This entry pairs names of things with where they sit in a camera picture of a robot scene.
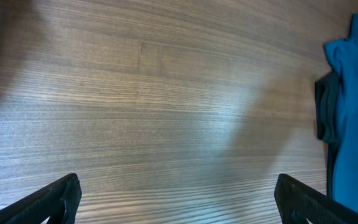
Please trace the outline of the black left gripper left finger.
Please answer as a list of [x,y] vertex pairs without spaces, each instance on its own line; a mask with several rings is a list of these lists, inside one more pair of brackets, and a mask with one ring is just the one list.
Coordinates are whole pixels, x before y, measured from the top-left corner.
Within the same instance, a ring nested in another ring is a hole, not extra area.
[[74,223],[82,191],[76,174],[68,174],[0,210],[0,224]]

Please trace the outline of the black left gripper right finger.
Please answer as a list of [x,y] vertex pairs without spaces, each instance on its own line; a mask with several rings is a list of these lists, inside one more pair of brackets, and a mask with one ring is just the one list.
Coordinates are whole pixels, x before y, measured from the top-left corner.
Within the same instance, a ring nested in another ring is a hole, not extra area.
[[283,224],[358,223],[358,213],[287,174],[280,174],[274,191]]

